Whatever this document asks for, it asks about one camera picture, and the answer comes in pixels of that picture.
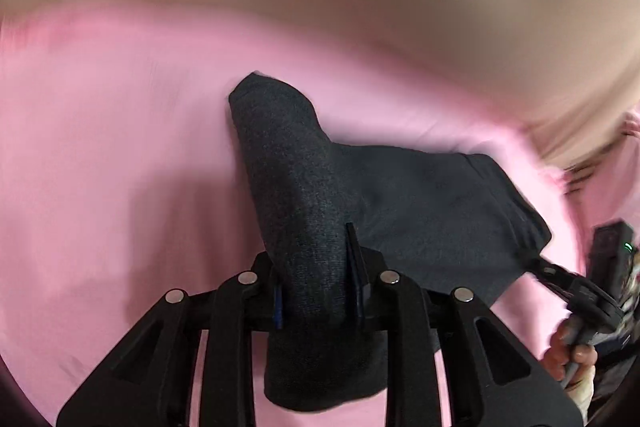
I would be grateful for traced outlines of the cream sleeve forearm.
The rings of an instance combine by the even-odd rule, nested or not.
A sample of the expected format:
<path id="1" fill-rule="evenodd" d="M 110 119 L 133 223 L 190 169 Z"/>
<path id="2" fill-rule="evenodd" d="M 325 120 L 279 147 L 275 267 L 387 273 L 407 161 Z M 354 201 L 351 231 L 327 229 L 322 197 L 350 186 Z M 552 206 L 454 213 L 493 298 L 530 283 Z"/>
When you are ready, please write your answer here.
<path id="1" fill-rule="evenodd" d="M 589 366 L 574 383 L 569 384 L 565 391 L 570 399 L 573 400 L 578 410 L 582 414 L 582 420 L 587 421 L 588 410 L 594 392 L 594 377 L 596 376 L 596 368 Z"/>

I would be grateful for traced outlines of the right hand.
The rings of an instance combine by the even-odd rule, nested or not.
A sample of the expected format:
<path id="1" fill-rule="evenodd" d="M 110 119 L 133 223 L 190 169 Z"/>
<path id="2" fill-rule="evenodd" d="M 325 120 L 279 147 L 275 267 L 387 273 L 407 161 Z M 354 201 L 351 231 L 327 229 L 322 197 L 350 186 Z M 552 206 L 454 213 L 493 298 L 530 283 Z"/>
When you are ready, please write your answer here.
<path id="1" fill-rule="evenodd" d="M 569 321 L 569 319 L 564 320 L 555 329 L 549 339 L 549 348 L 544 352 L 540 363 L 556 381 L 562 381 L 566 378 L 567 365 L 576 364 L 576 372 L 570 380 L 570 384 L 576 384 L 578 381 L 582 381 L 596 365 L 598 354 L 592 346 L 570 347 L 567 340 L 570 335 Z"/>

